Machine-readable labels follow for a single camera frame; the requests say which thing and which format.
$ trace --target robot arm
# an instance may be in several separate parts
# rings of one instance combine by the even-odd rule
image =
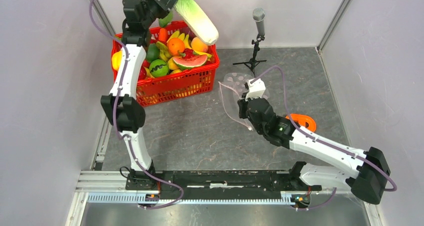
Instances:
[[[276,115],[269,102],[262,98],[265,92],[264,82],[260,79],[254,83],[252,81],[253,79],[245,84],[248,92],[244,93],[242,99],[237,102],[239,117],[248,119],[256,132],[263,135],[271,144],[303,152],[332,165],[315,166],[305,163],[299,172],[299,178],[306,185],[351,190],[355,196],[366,202],[380,203],[387,180],[375,169],[357,158],[359,156],[373,162],[390,175],[388,164],[380,150],[371,147],[368,151],[364,151],[346,146],[298,125],[299,129],[303,131],[302,133],[289,119]],[[336,148],[328,147],[317,139],[351,152],[355,157]]]
[[[112,125],[113,116],[116,115],[117,128],[121,137],[126,136],[124,140],[128,152],[133,150],[138,163],[150,173],[154,173],[154,167],[143,136],[146,114],[136,101],[136,87],[152,37],[149,28],[156,19],[166,17],[176,3],[177,0],[122,0],[125,20],[122,23],[121,41],[125,44],[128,55],[122,50],[121,64],[113,87],[109,95],[102,96],[100,100]],[[116,97],[118,99],[114,112]],[[132,156],[131,169],[134,174],[143,172]]]

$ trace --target microphone stand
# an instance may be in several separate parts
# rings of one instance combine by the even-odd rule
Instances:
[[[265,40],[265,37],[258,34],[256,36],[256,41],[252,39],[252,45],[254,45],[253,57],[248,62],[235,62],[232,65],[246,65],[246,67],[248,67],[250,71],[253,73],[253,76],[256,77],[255,67],[261,62],[266,62],[266,60],[256,60],[256,55],[258,54],[258,51],[261,50],[259,48],[259,42],[263,40]]]

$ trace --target white wall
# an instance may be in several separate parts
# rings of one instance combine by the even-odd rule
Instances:
[[[399,186],[380,204],[388,226],[424,221],[423,9],[423,0],[352,0],[323,50],[352,145],[382,149]]]
[[[64,225],[94,155],[112,43],[88,0],[0,4],[0,225]]]
[[[265,10],[262,47],[317,46],[342,0],[195,0],[219,31],[219,48],[252,47],[258,33],[253,9]],[[100,0],[116,32],[122,32],[122,0]]]

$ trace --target clear plastic bag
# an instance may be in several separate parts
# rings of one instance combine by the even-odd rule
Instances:
[[[245,83],[251,79],[253,79],[251,75],[232,72],[227,73],[222,82],[218,82],[219,98],[221,99],[225,113],[230,117],[230,119],[242,124],[250,131],[253,130],[253,126],[249,120],[239,118],[239,105],[237,104],[237,101],[242,98],[243,93],[248,91],[245,87]],[[265,90],[262,97],[264,99],[268,99],[270,97],[268,90]]]

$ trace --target plastic basket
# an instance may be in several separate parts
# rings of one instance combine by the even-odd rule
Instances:
[[[168,35],[171,35],[185,27],[187,24],[184,21],[173,21],[166,27],[166,30]],[[150,29],[152,37],[150,43],[157,41],[160,29],[160,27]],[[122,33],[116,34],[116,37],[121,38]],[[121,45],[113,41],[111,56],[119,50],[121,50]],[[139,80],[136,87],[137,102],[146,107],[211,91],[214,88],[215,71],[220,65],[220,59],[215,45],[209,46],[208,53],[212,57],[206,65],[159,78]],[[118,72],[113,68],[112,71],[113,80],[115,80]]]

